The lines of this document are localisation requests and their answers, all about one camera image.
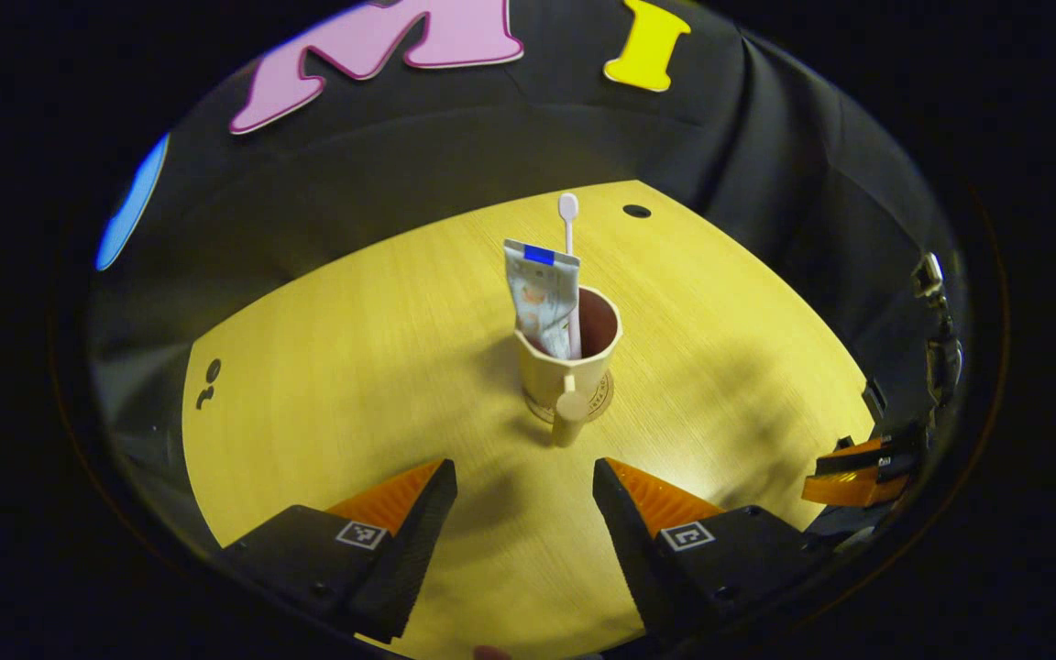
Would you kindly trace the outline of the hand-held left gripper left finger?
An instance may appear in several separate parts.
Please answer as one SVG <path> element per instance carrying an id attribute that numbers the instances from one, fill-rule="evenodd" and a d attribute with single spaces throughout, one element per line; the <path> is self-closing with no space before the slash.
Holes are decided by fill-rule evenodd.
<path id="1" fill-rule="evenodd" d="M 406 631 L 456 496 L 456 464 L 429 461 L 325 510 L 286 507 L 221 563 L 278 604 L 388 644 Z"/>

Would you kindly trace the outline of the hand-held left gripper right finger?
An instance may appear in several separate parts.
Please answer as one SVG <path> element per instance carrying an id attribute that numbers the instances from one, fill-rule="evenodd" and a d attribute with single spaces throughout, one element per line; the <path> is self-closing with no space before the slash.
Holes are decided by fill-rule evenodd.
<path id="1" fill-rule="evenodd" d="M 725 510 L 611 456 L 593 464 L 592 497 L 644 630 L 665 646 L 740 622 L 833 559 L 763 507 Z"/>

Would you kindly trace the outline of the round cork coaster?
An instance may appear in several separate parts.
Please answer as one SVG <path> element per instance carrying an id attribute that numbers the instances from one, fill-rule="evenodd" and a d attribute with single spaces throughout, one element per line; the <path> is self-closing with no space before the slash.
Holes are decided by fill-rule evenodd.
<path id="1" fill-rule="evenodd" d="M 605 413 L 605 410 L 611 406 L 614 392 L 612 372 L 607 370 L 600 377 L 598 386 L 589 394 L 588 414 L 584 418 L 584 421 L 592 422 L 595 419 L 601 417 Z M 543 402 L 538 401 L 527 391 L 523 392 L 523 397 L 525 406 L 528 406 L 528 410 L 531 411 L 533 416 L 536 416 L 546 425 L 551 425 L 554 421 L 555 410 L 552 406 L 545 406 Z"/>

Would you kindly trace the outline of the cream cup with wooden handle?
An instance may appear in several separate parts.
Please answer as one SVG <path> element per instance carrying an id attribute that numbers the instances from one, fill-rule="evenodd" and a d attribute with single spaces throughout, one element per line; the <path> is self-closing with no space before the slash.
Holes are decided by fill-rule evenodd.
<path id="1" fill-rule="evenodd" d="M 539 402 L 552 406 L 555 419 L 550 430 L 553 446 L 569 447 L 581 434 L 588 414 L 589 394 L 605 371 L 611 370 L 612 351 L 624 336 L 619 306 L 602 291 L 579 287 L 581 344 L 590 354 L 580 359 L 561 360 L 533 346 L 518 329 L 518 379 L 522 394 L 527 391 Z"/>

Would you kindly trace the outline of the white toothpaste tube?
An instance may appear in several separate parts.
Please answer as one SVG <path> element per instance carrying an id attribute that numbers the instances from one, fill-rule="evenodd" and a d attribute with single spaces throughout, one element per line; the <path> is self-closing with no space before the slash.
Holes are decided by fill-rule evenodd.
<path id="1" fill-rule="evenodd" d="M 581 259 L 510 238 L 503 242 L 503 252 L 516 329 L 550 357 L 581 358 Z"/>

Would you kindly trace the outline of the pale pink toothbrush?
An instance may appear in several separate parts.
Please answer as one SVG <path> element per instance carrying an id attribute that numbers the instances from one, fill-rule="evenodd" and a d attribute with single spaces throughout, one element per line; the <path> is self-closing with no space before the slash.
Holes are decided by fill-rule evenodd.
<path id="1" fill-rule="evenodd" d="M 558 199 L 558 213 L 565 222 L 566 254 L 576 257 L 574 223 L 579 213 L 579 201 L 572 192 L 561 193 Z M 576 295 L 576 306 L 568 316 L 570 359 L 582 357 L 581 324 L 579 324 L 579 295 Z"/>

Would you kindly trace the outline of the wooden desktop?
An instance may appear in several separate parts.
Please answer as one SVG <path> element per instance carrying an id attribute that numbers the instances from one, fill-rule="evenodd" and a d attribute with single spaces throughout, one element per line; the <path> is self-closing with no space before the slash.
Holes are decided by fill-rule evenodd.
<path id="1" fill-rule="evenodd" d="M 550 444 L 524 400 L 504 279 L 504 239 L 563 244 L 557 193 L 541 193 L 337 259 L 197 338 L 181 434 L 216 542 L 452 459 L 456 502 L 393 650 L 558 660 L 643 630 L 592 498 L 600 457 L 721 507 L 816 518 L 804 477 L 875 425 L 848 350 L 679 201 L 638 181 L 576 196 L 581 281 L 624 327 L 610 401 L 576 444 Z"/>

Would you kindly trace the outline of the black backdrop cloth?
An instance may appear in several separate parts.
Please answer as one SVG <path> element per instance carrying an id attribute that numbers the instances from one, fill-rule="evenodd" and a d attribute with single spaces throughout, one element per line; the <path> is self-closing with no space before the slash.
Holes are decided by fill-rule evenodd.
<path id="1" fill-rule="evenodd" d="M 691 26 L 674 88 L 605 80 L 629 13 L 612 0 L 480 0 L 510 13 L 515 61 L 355 81 L 301 45 L 320 93 L 246 134 L 230 124 L 256 64 L 171 129 L 139 216 L 93 276 L 87 355 L 102 434 L 183 472 L 187 346 L 257 298 L 390 237 L 563 185 L 640 180 L 787 281 L 852 352 L 885 423 L 931 406 L 912 297 L 938 256 L 961 334 L 967 283 L 950 218 L 920 168 L 837 84 L 720 14 L 658 0 Z"/>

